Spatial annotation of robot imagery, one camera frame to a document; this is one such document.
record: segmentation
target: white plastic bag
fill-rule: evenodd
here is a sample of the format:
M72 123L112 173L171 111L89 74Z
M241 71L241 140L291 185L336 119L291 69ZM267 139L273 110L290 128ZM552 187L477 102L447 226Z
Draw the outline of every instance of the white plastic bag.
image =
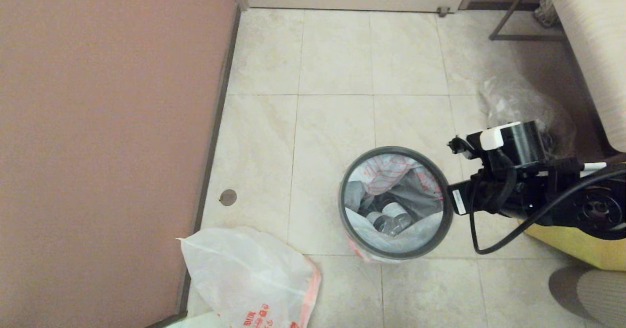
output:
M369 195L380 195L396 185L409 170L416 173L428 173L427 169L413 158L401 154L379 154L358 165L348 181L360 181ZM432 189L439 188L432 178L420 177L427 180Z
M207 228L179 239L202 298L233 328L306 328L319 270L253 228Z
M391 253L400 254L402 252L408 252L415 248L425 245L432 239L434 234L439 230L441 225L441 219L443 218L443 212L438 212L433 215L415 222L409 226L400 234L395 237L382 234L374 229L374 226L365 218L353 212L349 208L346 208L346 215L350 224L353 226L354 231L365 242L378 248L378 250L387 251ZM392 260L386 259L372 254L362 248L360 248L352 239L348 237L349 245L351 249L365 262L373 263L402 263L406 260Z

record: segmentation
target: label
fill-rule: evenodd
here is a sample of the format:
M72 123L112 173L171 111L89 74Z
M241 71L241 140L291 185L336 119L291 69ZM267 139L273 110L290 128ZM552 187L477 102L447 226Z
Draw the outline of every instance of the label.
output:
M386 205L385 208L382 209L382 214L388 215L392 218L396 218L397 216L405 213L407 213L407 211L404 207L400 206L398 202L389 203L389 205Z
M452 190L452 196L454 196L454 203L456 203L456 209L459 211L460 215L466 214L465 205L463 204L463 197L461 197L461 192L457 190Z
M246 315L246 319L244 320L244 326L250 328L270 328L273 326L273 320L266 317L269 309L270 306L268 304L262 304L261 310L259 310L259 317L256 317L256 319L255 316L257 315L257 312L249 311L248 315Z

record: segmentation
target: metal frame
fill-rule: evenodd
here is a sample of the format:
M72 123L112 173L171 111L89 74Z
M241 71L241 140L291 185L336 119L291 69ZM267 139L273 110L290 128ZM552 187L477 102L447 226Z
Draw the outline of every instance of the metal frame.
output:
M496 29L489 35L489 39L492 41L565 41L565 36L560 35L500 35L500 30L507 23L513 12L517 9L519 3L522 0L515 0L511 7L507 10L507 13L502 18Z

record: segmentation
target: wall baseboard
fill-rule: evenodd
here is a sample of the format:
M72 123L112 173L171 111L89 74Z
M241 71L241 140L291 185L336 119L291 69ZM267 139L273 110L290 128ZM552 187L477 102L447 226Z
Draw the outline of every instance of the wall baseboard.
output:
M467 10L508 10L513 3L511 2L470 2ZM539 7L539 3L520 3L516 10L534 11Z

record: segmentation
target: white sticker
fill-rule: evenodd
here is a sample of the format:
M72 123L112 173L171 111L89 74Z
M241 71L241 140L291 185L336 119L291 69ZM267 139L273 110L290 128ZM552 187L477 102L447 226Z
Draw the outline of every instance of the white sticker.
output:
M454 203L456 203L456 209L459 211L460 215L467 213L465 210L465 205L463 204L463 198L461 197L461 192L457 190L452 190L452 195L454 196Z

